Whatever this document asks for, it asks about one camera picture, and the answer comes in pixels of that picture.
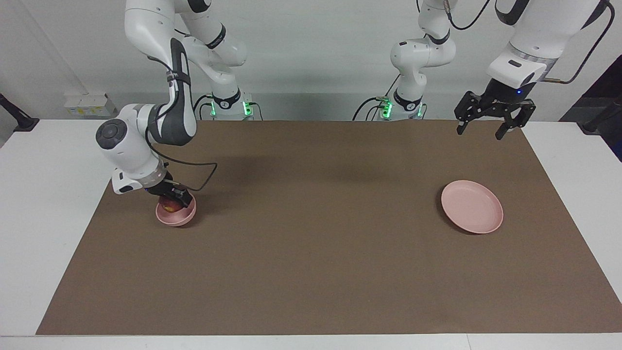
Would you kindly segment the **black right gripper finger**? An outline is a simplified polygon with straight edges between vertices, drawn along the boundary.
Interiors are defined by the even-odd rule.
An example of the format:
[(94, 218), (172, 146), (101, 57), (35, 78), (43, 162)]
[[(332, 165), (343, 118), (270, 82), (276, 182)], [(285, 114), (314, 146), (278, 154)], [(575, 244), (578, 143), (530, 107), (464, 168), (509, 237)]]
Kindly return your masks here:
[(188, 189), (171, 187), (167, 191), (167, 198), (170, 202), (175, 202), (175, 206), (188, 208), (193, 202), (193, 196)]

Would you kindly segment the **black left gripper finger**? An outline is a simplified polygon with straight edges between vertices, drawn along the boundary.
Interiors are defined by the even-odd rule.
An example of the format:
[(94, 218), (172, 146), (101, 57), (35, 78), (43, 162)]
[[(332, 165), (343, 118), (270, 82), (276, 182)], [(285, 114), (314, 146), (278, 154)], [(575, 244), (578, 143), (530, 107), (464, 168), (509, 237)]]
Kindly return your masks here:
[(495, 133), (497, 140), (502, 140), (508, 131), (515, 128), (523, 128), (530, 120), (531, 115), (536, 109), (533, 101), (524, 101), (517, 104), (501, 104), (497, 108), (504, 122)]
[(458, 120), (457, 134), (465, 132), (469, 122), (482, 117), (481, 112), (482, 96), (476, 95), (472, 91), (467, 91), (454, 109), (454, 115)]

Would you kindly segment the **pink bowl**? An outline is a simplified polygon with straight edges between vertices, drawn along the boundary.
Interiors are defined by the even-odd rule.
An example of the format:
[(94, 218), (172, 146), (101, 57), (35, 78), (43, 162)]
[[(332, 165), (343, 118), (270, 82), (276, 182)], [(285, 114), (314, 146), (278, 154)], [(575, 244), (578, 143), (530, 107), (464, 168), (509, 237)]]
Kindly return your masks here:
[(191, 201), (187, 208), (180, 208), (175, 212), (169, 212), (166, 208), (169, 208), (167, 204), (173, 203), (172, 200), (167, 199), (164, 196), (158, 198), (158, 203), (155, 207), (156, 219), (172, 228), (178, 228), (188, 224), (196, 214), (196, 199), (195, 196), (190, 193)]

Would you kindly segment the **pink plate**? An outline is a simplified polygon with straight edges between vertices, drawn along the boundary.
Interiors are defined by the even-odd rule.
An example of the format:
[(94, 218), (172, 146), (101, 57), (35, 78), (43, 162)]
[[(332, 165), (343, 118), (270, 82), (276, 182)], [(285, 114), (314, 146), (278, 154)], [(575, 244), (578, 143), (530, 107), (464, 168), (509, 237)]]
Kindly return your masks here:
[(504, 220), (502, 204), (487, 187), (467, 180), (453, 181), (441, 192), (441, 206), (458, 228), (477, 235), (495, 232)]

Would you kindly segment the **black clamp stand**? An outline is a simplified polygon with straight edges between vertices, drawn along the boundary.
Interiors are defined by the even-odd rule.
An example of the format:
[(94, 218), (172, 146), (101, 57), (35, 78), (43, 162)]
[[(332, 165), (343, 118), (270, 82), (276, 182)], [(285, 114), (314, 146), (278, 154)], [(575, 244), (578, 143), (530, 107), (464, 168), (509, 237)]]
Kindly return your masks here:
[(616, 97), (604, 111), (586, 122), (577, 122), (577, 125), (585, 135), (600, 136), (602, 135), (600, 127), (608, 123), (622, 127), (622, 94)]
[(17, 122), (17, 126), (14, 128), (15, 132), (30, 132), (40, 122), (39, 118), (33, 118), (21, 108), (17, 107), (13, 102), (7, 100), (7, 98), (0, 93), (0, 106), (4, 108), (11, 117)]

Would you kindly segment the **brown table mat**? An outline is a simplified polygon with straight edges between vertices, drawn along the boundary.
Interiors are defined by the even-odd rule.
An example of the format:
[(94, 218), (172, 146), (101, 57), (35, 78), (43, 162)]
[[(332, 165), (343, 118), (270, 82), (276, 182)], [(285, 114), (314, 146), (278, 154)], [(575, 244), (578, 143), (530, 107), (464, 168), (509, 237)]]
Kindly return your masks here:
[[(499, 122), (209, 122), (196, 216), (107, 188), (38, 335), (622, 333), (619, 302), (522, 131)], [(500, 200), (453, 224), (442, 189)]]

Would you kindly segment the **white wall socket box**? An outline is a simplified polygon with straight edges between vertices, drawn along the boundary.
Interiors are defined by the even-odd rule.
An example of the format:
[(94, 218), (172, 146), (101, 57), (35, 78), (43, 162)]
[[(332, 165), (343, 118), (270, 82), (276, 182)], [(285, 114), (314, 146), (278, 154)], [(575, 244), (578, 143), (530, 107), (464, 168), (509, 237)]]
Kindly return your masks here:
[(64, 108), (71, 117), (114, 118), (118, 109), (107, 93), (66, 94)]

